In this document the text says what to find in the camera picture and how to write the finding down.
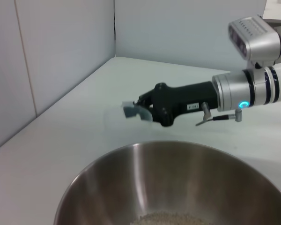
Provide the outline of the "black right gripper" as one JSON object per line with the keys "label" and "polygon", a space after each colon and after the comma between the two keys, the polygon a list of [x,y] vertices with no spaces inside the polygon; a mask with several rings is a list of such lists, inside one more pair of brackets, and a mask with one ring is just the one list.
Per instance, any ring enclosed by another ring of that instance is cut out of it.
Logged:
{"label": "black right gripper", "polygon": [[123,111],[126,118],[139,115],[141,120],[170,127],[176,117],[202,111],[202,103],[207,103],[210,109],[218,107],[217,92],[211,82],[182,87],[160,83],[140,95],[137,101],[123,102]]}

